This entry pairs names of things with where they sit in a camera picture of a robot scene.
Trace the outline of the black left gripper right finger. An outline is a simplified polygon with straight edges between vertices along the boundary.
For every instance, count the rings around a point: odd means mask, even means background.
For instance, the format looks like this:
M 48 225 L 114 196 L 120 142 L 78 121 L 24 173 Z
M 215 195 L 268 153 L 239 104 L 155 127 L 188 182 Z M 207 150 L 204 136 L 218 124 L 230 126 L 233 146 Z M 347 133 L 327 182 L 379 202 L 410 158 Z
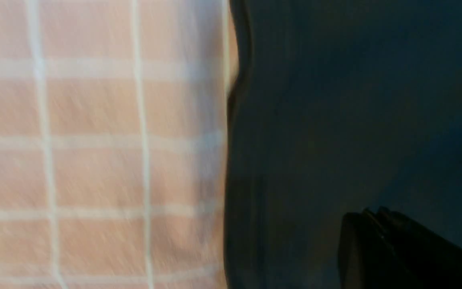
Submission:
M 400 212 L 379 207 L 363 214 L 392 255 L 427 289 L 462 289 L 462 248 Z

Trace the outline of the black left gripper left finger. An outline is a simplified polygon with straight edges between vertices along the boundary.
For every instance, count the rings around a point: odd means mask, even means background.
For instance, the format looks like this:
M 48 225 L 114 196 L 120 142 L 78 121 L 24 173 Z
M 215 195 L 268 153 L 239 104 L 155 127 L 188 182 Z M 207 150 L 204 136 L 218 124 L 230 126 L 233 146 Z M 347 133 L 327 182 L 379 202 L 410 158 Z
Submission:
M 342 218 L 338 271 L 341 289 L 418 289 L 420 284 L 393 254 L 370 216 Z

